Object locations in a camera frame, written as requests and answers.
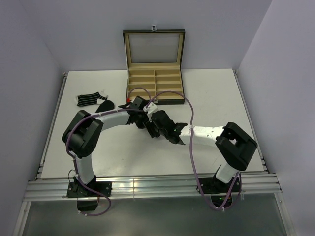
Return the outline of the aluminium rail frame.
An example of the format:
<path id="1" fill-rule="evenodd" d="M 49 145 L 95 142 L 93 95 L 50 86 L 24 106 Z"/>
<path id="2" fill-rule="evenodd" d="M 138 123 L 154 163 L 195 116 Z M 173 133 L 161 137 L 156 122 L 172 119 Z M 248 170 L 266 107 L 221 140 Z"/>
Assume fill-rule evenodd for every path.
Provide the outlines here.
<path id="1" fill-rule="evenodd" d="M 163 106 L 171 119 L 196 126 L 223 126 L 231 121 L 252 134 L 232 69 L 185 69 L 182 74 L 189 103 Z M 104 89 L 121 105 L 126 86 L 125 70 L 68 73 L 37 180 L 28 183 L 25 201 L 65 199 L 73 162 L 62 134 L 78 112 L 74 97 Z M 135 125 L 118 126 L 102 132 L 92 156 L 93 169 L 99 180 L 112 182 L 112 199 L 195 196 L 192 165 L 201 177 L 209 177 L 224 159 L 214 147 L 194 145 L 192 150 L 190 155 L 188 146 L 171 144 L 163 137 L 153 139 Z"/>

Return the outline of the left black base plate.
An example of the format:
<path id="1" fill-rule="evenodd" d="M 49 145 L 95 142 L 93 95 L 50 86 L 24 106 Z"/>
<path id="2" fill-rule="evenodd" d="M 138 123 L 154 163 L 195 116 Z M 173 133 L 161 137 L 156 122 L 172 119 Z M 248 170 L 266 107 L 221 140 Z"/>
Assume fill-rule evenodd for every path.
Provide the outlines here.
<path id="1" fill-rule="evenodd" d="M 97 191 L 107 197 L 111 196 L 112 182 L 96 181 L 87 185 L 90 189 Z M 99 194 L 86 189 L 80 182 L 71 182 L 68 185 L 67 198 L 100 197 Z"/>

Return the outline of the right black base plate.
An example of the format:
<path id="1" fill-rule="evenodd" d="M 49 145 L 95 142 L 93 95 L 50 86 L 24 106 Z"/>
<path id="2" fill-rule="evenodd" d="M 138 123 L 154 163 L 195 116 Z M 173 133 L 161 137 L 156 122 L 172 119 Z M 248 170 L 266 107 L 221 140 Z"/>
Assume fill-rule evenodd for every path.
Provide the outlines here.
<path id="1" fill-rule="evenodd" d="M 229 183 L 223 183 L 215 177 L 202 177 L 198 179 L 204 194 L 226 194 L 230 187 L 232 187 L 230 190 L 231 193 L 237 193 L 241 189 L 241 182 L 238 177 L 236 177 L 234 184 L 232 184 L 233 180 Z"/>

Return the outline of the plain black sock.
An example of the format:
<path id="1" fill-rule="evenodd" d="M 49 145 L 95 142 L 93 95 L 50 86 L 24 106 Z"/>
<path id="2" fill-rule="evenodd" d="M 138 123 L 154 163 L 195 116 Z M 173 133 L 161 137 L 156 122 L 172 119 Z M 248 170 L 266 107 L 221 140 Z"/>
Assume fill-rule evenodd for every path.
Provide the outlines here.
<path id="1" fill-rule="evenodd" d="M 103 103 L 99 105 L 96 110 L 96 113 L 103 113 L 115 108 L 115 104 L 111 100 L 105 100 Z"/>

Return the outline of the black compartment box beige lining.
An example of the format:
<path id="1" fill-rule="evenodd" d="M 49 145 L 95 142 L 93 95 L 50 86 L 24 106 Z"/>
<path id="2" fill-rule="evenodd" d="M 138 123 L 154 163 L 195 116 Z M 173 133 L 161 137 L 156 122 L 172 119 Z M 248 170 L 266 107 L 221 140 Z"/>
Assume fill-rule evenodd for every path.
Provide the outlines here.
<path id="1" fill-rule="evenodd" d="M 182 105 L 183 29 L 123 31 L 127 63 L 126 100 L 140 96 L 158 105 Z"/>

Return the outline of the striped sock with white toe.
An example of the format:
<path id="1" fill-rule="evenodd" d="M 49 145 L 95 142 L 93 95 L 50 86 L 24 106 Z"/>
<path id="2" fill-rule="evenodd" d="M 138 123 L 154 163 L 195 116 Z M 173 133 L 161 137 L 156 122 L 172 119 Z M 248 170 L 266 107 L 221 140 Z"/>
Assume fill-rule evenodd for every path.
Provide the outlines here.
<path id="1" fill-rule="evenodd" d="M 97 91 L 91 94 L 82 94 L 75 97 L 76 105 L 78 107 L 100 105 L 108 99 L 108 95 L 104 91 Z"/>

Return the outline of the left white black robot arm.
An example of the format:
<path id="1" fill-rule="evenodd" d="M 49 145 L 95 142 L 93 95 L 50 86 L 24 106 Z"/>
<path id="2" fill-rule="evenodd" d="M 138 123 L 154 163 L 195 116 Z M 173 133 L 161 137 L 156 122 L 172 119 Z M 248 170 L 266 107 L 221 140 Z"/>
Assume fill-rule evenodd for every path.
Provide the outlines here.
<path id="1" fill-rule="evenodd" d="M 76 179 L 80 182 L 78 185 L 80 193 L 91 196 L 96 190 L 92 153 L 101 132 L 116 126 L 147 120 L 147 114 L 137 109 L 117 109 L 94 114 L 80 110 L 75 115 L 63 133 L 62 141 L 65 143 L 67 154 L 73 159 Z"/>

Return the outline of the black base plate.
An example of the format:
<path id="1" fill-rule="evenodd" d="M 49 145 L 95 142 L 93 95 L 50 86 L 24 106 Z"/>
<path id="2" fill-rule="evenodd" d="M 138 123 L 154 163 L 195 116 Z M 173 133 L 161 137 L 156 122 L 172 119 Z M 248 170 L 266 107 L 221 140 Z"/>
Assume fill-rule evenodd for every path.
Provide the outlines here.
<path id="1" fill-rule="evenodd" d="M 112 182 L 96 181 L 87 185 L 90 189 L 97 191 L 107 197 L 111 196 Z M 67 198 L 100 197 L 99 194 L 86 189 L 80 182 L 71 182 L 68 185 Z"/>
<path id="2" fill-rule="evenodd" d="M 236 177 L 234 184 L 232 184 L 233 180 L 229 183 L 223 183 L 215 177 L 202 177 L 198 179 L 204 194 L 226 194 L 230 187 L 232 187 L 230 190 L 231 193 L 237 193 L 241 189 L 241 182 L 238 177 Z"/>

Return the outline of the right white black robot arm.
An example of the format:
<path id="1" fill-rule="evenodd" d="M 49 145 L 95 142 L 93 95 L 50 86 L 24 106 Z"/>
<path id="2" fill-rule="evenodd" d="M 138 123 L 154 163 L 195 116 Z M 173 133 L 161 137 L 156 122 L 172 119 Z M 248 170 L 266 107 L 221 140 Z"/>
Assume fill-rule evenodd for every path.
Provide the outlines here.
<path id="1" fill-rule="evenodd" d="M 245 171 L 258 145 L 240 126 L 228 122 L 225 126 L 203 127 L 175 123 L 164 110 L 145 109 L 157 131 L 169 142 L 179 145 L 193 144 L 217 147 L 223 156 L 222 164 L 213 179 L 217 191 L 225 191 L 238 172 Z"/>

